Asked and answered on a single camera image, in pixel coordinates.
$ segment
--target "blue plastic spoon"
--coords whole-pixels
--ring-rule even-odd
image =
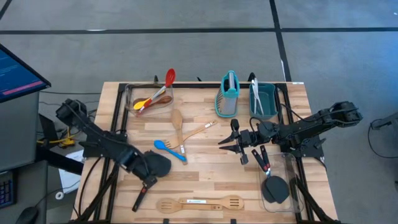
[[[176,152],[174,152],[174,151],[168,149],[168,148],[166,147],[166,145],[164,144],[164,142],[161,141],[161,140],[155,140],[154,145],[155,145],[155,147],[156,147],[157,149],[166,150],[167,152],[171,153],[173,156],[179,158],[179,159],[180,159],[181,161],[183,161],[183,162],[187,161],[187,158],[185,158],[184,156],[181,156],[180,154],[178,154],[178,153],[176,153]]]

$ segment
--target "butcher block tabletop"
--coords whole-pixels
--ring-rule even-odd
[[[111,128],[119,84],[118,82],[104,83],[95,118],[95,124],[103,130],[110,130]],[[312,112],[308,103],[305,85],[303,83],[286,83],[286,85],[292,109],[302,117],[310,116]],[[132,94],[149,97],[154,91],[156,90],[151,88],[134,88]],[[137,212],[133,212],[131,209],[142,188],[142,181],[135,175],[128,174],[120,169],[111,219],[112,223],[162,223],[165,218],[168,218],[170,223],[230,223],[231,219],[236,219],[237,223],[296,222],[295,215],[292,212],[272,213],[264,209],[259,191],[258,163],[251,154],[252,148],[245,148],[249,159],[249,163],[245,166],[241,165],[239,154],[218,149],[219,145],[217,143],[231,134],[231,118],[220,118],[217,116],[215,112],[215,96],[217,92],[217,88],[174,88],[172,105],[158,109],[158,113],[153,111],[141,117],[136,117],[134,114],[129,113],[126,128],[128,142],[142,152],[153,150],[169,158],[172,161],[172,168],[167,176],[158,178],[158,183],[150,188]],[[281,103],[284,103],[282,93],[279,94]],[[170,111],[172,109],[181,111],[183,133],[196,129],[214,119],[218,122],[216,125],[185,141],[187,165],[183,165],[180,160],[168,152],[154,148],[154,140],[167,139],[176,133],[170,120]],[[282,111],[285,120],[287,120],[286,110],[283,108]],[[119,129],[121,125],[122,114],[123,110],[120,110],[116,129]],[[241,88],[238,113],[234,118],[239,121],[240,131],[244,129],[251,130],[249,125],[248,88]],[[278,123],[277,116],[270,121]],[[266,148],[268,153],[280,152],[279,146],[271,142],[266,144]],[[85,162],[75,201],[76,208],[80,201],[81,187],[95,160],[96,158],[89,158]],[[81,202],[82,211],[90,204],[98,191],[103,170],[103,160],[99,161],[87,180]],[[327,215],[337,219],[325,168],[314,158],[303,158],[303,164],[309,192]],[[104,196],[100,219],[104,219],[106,215],[108,194]],[[160,213],[156,210],[156,203],[162,198],[178,200],[182,197],[222,198],[228,195],[242,197],[244,208],[242,210],[224,208],[217,211],[181,210],[170,214]],[[306,219],[305,211],[302,212],[302,215],[303,219]]]

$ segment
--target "monitor screen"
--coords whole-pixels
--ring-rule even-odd
[[[49,81],[0,44],[0,103],[50,86]]]

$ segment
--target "concrete floor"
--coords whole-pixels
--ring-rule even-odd
[[[398,2],[393,0],[275,3],[281,28],[398,27]],[[267,0],[12,0],[0,20],[0,31],[273,26]],[[364,116],[354,128],[322,135],[328,139],[323,148],[339,219],[396,223],[398,161],[373,154],[366,133],[372,120],[398,111],[398,32],[283,33],[283,39],[292,80],[305,82],[314,112],[348,100]],[[273,32],[0,35],[0,42],[48,78],[50,91],[99,92],[105,81],[152,80],[169,67],[178,71],[178,81],[218,81],[215,77],[230,69],[241,80],[250,72],[261,81],[284,80]],[[67,97],[40,94],[48,103]],[[56,109],[40,106],[54,120]],[[391,128],[371,133],[375,150],[387,156],[398,156],[396,137]],[[59,187],[57,175],[49,169],[54,177],[49,191]],[[51,198],[47,221],[67,221],[74,196],[63,202]]]

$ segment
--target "red spatula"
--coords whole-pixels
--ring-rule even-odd
[[[170,68],[166,74],[166,84],[159,91],[157,91],[148,101],[145,102],[144,106],[139,110],[139,112],[141,113],[141,111],[144,108],[148,107],[152,103],[152,100],[154,100],[157,96],[159,96],[160,93],[163,92],[163,90],[165,90],[167,87],[173,84],[174,80],[175,80],[175,71],[174,69]]]

